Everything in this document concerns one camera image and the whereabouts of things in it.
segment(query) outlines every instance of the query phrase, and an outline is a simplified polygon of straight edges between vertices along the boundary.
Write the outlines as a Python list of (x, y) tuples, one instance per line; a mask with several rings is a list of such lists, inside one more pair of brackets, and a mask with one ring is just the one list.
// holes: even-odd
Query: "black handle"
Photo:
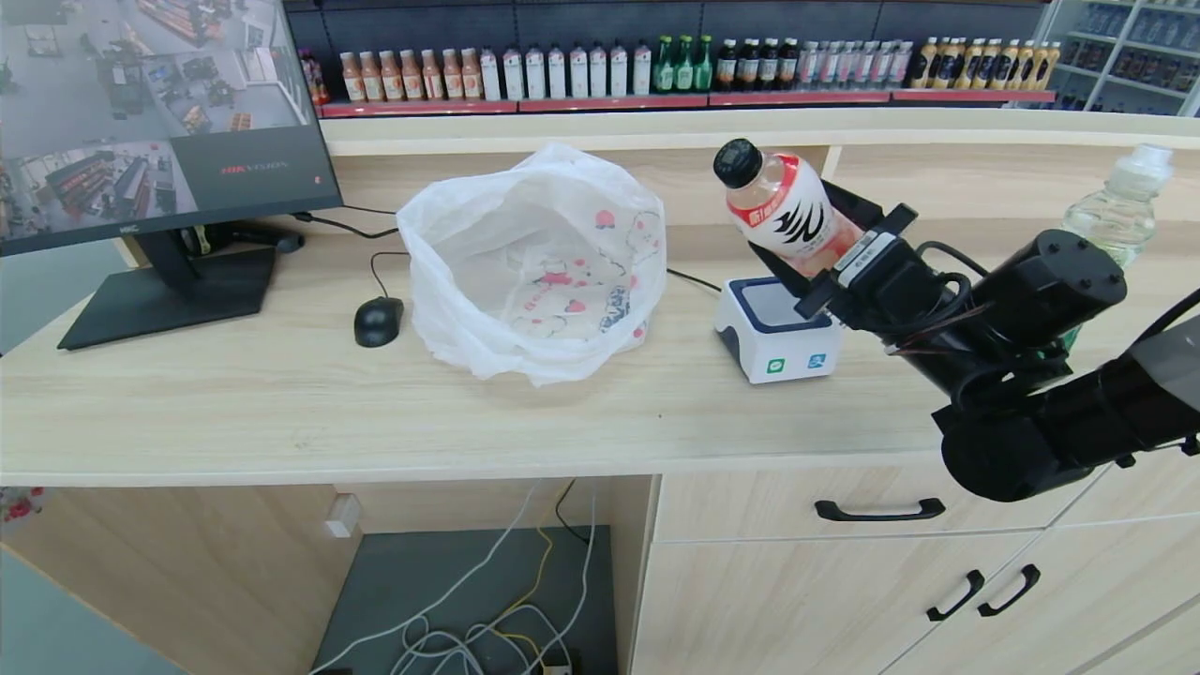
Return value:
[(1038, 580), (1042, 579), (1042, 571), (1038, 569), (1037, 566), (1034, 566), (1033, 563), (1030, 563), (1021, 568), (1021, 575), (1025, 577), (1025, 585), (1021, 586), (1020, 591), (1016, 591), (1015, 596), (1008, 598), (1007, 603), (996, 608), (991, 607), (988, 603), (983, 603), (982, 605), (979, 605), (979, 616), (996, 616), (1001, 611), (1004, 611), (1006, 609), (1013, 607), (1013, 603), (1021, 599), (1021, 596), (1030, 592), (1030, 589), (1032, 589), (1033, 586), (1038, 585)]
[(836, 520), (838, 522), (882, 522), (890, 520), (929, 520), (930, 518), (937, 518), (946, 513), (946, 504), (942, 500), (937, 497), (930, 497), (928, 500), (920, 500), (917, 502), (920, 504), (920, 510), (917, 513), (898, 513), (895, 515), (860, 515), (854, 513), (846, 513), (841, 510), (836, 502), (829, 500), (821, 500), (812, 504), (817, 509), (817, 515), (826, 520)]
[(976, 593), (983, 590), (983, 573), (978, 569), (967, 572), (967, 581), (971, 584), (971, 590), (967, 591), (967, 595), (962, 596), (962, 599), (954, 603), (954, 607), (944, 613), (938, 610), (936, 607), (931, 607), (925, 610), (925, 616), (928, 616), (930, 621), (946, 621), (952, 614), (961, 609), (962, 605), (967, 604), (967, 602), (970, 602)]

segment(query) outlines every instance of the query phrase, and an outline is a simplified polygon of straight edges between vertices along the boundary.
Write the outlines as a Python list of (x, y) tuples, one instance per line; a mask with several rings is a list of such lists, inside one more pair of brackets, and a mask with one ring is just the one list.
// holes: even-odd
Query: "computer monitor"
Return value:
[(59, 346), (257, 312), (275, 251), (180, 228), (342, 204), (281, 0), (0, 0), (0, 255), (133, 235)]

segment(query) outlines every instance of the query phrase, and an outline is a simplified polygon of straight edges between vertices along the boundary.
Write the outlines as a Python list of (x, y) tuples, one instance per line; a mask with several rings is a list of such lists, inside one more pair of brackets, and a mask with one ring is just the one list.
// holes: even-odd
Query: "black bottle cap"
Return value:
[(762, 169), (762, 151), (745, 138), (734, 138), (713, 157), (713, 173), (731, 190), (745, 187)]

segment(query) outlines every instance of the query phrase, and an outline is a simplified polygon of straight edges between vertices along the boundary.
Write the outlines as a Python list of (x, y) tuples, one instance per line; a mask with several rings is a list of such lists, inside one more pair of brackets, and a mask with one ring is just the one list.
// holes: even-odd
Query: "white plastic bag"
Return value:
[(434, 183), (396, 222), (412, 253), (413, 328), (481, 380), (583, 380), (642, 344), (666, 287), (662, 201), (568, 145)]

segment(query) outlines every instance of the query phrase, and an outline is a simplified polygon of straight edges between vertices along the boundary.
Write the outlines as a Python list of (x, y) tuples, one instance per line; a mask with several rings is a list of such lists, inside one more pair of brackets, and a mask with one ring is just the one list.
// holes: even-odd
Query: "monitor screen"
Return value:
[(341, 204), (281, 0), (0, 0), (0, 255)]

